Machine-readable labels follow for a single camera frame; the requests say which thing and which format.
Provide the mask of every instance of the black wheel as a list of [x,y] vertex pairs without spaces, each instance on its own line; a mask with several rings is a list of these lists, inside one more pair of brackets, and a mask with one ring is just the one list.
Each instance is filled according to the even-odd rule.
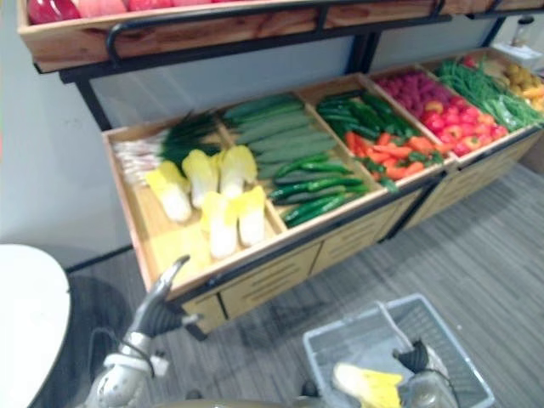
[[312,380],[306,380],[303,384],[303,389],[300,393],[303,397],[318,398],[320,396],[315,382]]
[[186,400],[202,400],[202,393],[198,389],[191,389],[186,395]]

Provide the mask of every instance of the white round table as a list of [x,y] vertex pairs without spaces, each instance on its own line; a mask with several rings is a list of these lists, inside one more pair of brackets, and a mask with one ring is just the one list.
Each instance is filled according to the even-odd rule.
[[0,406],[26,408],[62,349],[68,280],[51,256],[23,245],[0,245],[0,274]]

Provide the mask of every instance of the gray carpet floor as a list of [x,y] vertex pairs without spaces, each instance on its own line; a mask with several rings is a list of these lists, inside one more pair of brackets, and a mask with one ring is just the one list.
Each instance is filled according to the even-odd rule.
[[[89,387],[88,336],[123,333],[144,296],[132,252],[70,276],[64,350],[36,407],[72,407]],[[307,330],[413,292],[439,311],[500,407],[544,406],[544,177],[521,166],[391,241],[375,245],[217,329],[203,343],[179,330],[156,342],[169,373],[138,406],[210,398],[286,403],[311,377]],[[93,368],[111,345],[97,342]]]

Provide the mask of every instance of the wooden drawer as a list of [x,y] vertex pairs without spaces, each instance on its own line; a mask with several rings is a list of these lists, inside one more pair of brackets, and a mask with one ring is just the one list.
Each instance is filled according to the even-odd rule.
[[229,318],[242,315],[304,281],[319,248],[320,244],[314,244],[289,252],[223,289],[221,298]]
[[544,138],[540,131],[541,137],[535,142],[521,158],[521,163],[530,168],[535,173],[544,173]]
[[[442,14],[461,12],[463,3],[465,3],[463,0],[446,2]],[[389,0],[375,3],[333,5],[327,14],[325,28],[428,17],[435,6],[434,0],[411,0],[409,2]]]
[[312,275],[380,241],[420,193],[419,190],[410,193],[334,231],[323,241]]
[[216,294],[191,299],[189,302],[184,303],[182,307],[189,315],[197,313],[203,316],[196,325],[204,333],[211,332],[226,321],[223,310],[221,309],[221,303]]
[[477,164],[450,174],[440,182],[405,228],[419,224],[507,173],[540,135],[541,132],[534,133]]
[[[492,4],[493,0],[472,0],[466,13],[483,13]],[[497,6],[497,11],[538,9],[544,6],[542,0],[502,0]]]

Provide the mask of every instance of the top shelf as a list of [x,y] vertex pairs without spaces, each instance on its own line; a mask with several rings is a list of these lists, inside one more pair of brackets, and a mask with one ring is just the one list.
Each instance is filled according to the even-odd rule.
[[39,72],[78,82],[264,48],[451,20],[544,11],[544,0],[253,0],[31,25],[19,34]]

